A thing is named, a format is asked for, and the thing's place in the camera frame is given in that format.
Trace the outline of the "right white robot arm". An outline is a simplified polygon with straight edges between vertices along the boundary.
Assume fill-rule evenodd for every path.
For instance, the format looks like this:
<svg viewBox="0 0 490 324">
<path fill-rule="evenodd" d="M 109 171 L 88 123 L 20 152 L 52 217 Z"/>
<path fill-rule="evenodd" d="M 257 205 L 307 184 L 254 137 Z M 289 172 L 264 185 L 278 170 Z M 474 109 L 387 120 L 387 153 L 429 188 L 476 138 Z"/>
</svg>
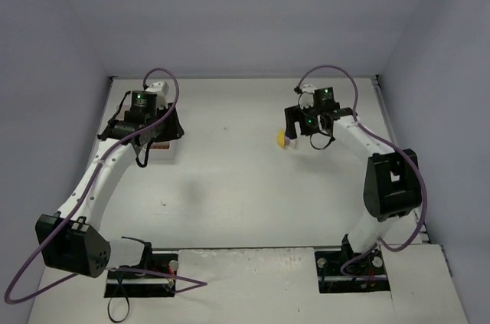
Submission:
<svg viewBox="0 0 490 324">
<path fill-rule="evenodd" d="M 297 104 L 284 109 L 286 128 L 277 136 L 279 147 L 296 146 L 298 136 L 328 138 L 326 149 L 339 141 L 366 166 L 360 221 L 345 236 L 347 250 L 361 254 L 380 241 L 395 221 L 421 205 L 416 173 L 400 153 L 367 134 L 350 107 L 342 108 L 331 87 L 304 84 L 294 89 Z"/>
</svg>

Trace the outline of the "yellow curved lego brick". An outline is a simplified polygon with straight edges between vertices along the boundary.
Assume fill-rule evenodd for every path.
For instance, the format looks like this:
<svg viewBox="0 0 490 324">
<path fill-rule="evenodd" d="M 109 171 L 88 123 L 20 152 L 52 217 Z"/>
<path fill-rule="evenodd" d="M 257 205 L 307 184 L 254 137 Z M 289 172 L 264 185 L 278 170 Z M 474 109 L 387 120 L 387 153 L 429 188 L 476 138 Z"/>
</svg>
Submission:
<svg viewBox="0 0 490 324">
<path fill-rule="evenodd" d="M 277 136 L 276 136 L 276 144 L 281 148 L 281 149 L 285 149 L 288 144 L 289 144 L 289 140 L 288 138 L 286 137 L 286 134 L 283 130 L 280 130 L 278 133 L 277 133 Z"/>
</svg>

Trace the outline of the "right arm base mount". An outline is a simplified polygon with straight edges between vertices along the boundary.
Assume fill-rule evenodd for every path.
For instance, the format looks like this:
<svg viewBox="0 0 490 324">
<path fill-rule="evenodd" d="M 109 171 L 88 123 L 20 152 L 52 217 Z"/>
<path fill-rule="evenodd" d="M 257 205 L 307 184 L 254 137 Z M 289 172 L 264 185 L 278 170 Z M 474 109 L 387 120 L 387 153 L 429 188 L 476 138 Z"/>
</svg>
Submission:
<svg viewBox="0 0 490 324">
<path fill-rule="evenodd" d="M 342 266 L 351 257 L 346 257 L 340 250 L 316 250 L 314 256 L 321 294 L 390 291 L 384 258 L 379 249 L 345 268 Z"/>
</svg>

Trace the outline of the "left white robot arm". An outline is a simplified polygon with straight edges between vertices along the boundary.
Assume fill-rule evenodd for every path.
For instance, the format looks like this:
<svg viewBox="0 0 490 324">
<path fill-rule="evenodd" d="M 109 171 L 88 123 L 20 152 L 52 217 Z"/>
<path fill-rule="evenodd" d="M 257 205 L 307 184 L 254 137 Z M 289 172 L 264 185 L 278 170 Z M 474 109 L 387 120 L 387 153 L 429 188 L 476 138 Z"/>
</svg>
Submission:
<svg viewBox="0 0 490 324">
<path fill-rule="evenodd" d="M 130 92 L 131 104 L 122 119 L 112 116 L 97 136 L 93 161 L 72 195 L 53 215 L 38 218 L 35 231 L 46 267 L 96 278 L 105 270 L 144 267 L 150 261 L 149 242 L 134 237 L 108 241 L 100 225 L 127 168 L 147 165 L 147 160 L 139 160 L 140 152 L 184 135 L 167 92 L 165 82 Z"/>
</svg>

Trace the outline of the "white lavender lego brick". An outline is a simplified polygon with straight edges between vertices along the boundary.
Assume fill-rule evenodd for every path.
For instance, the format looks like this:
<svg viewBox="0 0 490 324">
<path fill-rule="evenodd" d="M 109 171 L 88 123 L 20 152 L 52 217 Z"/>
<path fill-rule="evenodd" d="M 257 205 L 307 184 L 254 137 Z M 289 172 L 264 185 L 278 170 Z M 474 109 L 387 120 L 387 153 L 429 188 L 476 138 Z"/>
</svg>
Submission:
<svg viewBox="0 0 490 324">
<path fill-rule="evenodd" d="M 286 146 L 291 149 L 296 149 L 297 148 L 297 140 L 296 139 L 290 139 L 286 137 Z"/>
</svg>

